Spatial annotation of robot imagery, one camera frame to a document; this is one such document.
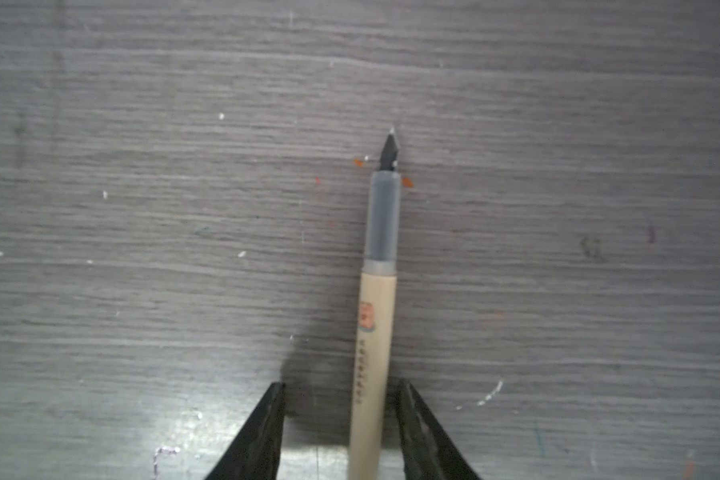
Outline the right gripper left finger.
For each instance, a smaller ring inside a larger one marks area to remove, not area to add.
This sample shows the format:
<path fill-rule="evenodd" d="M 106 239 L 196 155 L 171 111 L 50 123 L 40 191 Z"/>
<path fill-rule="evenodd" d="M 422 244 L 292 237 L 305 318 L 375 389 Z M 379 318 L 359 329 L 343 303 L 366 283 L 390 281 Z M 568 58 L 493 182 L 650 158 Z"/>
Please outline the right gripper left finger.
<path fill-rule="evenodd" d="M 207 480 L 274 480 L 280 466 L 285 390 L 273 382 L 257 403 Z"/>

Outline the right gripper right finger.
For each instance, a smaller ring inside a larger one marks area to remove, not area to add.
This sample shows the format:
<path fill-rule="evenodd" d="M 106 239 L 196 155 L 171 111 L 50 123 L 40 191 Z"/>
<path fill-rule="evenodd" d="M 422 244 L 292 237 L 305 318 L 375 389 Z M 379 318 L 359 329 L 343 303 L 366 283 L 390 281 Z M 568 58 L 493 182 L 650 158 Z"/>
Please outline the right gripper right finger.
<path fill-rule="evenodd" d="M 406 479 L 480 480 L 408 380 L 399 383 L 396 416 Z"/>

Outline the green pen beige body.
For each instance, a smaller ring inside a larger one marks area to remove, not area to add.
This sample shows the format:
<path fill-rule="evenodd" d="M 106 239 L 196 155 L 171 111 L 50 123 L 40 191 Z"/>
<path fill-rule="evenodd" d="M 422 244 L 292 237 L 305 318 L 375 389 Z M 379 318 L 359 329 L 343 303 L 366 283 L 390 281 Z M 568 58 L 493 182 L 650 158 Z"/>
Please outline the green pen beige body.
<path fill-rule="evenodd" d="M 402 177 L 391 129 L 370 181 L 357 310 L 347 477 L 378 475 L 397 289 Z"/>

